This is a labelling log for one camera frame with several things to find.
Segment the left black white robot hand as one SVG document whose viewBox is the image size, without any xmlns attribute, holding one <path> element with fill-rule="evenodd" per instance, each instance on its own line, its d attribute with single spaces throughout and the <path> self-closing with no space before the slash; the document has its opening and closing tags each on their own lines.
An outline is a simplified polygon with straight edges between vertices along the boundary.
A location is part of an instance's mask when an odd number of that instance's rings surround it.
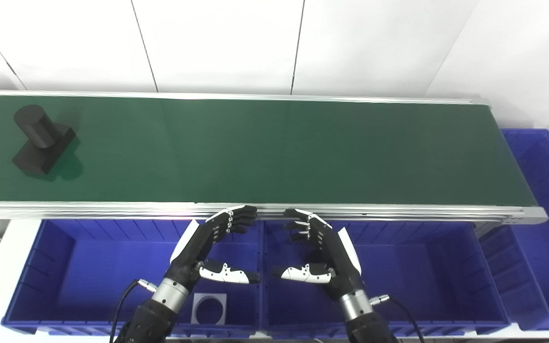
<svg viewBox="0 0 549 343">
<path fill-rule="evenodd" d="M 257 207 L 238 205 L 225 208 L 199 224 L 193 220 L 177 243 L 165 279 L 192 291 L 201 278 L 214 282 L 257 284 L 261 275 L 244 271 L 227 262 L 211 262 L 208 254 L 214 244 L 230 233 L 245 234 L 257 218 Z"/>
</svg>

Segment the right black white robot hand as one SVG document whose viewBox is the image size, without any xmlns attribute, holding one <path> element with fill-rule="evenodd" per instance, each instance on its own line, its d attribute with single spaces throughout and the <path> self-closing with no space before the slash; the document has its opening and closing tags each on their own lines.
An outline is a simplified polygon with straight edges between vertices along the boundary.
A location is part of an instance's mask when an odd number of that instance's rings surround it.
<svg viewBox="0 0 549 343">
<path fill-rule="evenodd" d="M 336 232 L 322 217 L 303 209 L 288 208 L 284 215 L 293 218 L 284 226 L 286 230 L 293 231 L 290 240 L 310 243 L 316 248 L 317 261 L 301 265 L 275 265 L 270 270 L 272 276 L 323 285 L 334 300 L 365 297 L 359 258 L 346 229 Z"/>
</svg>

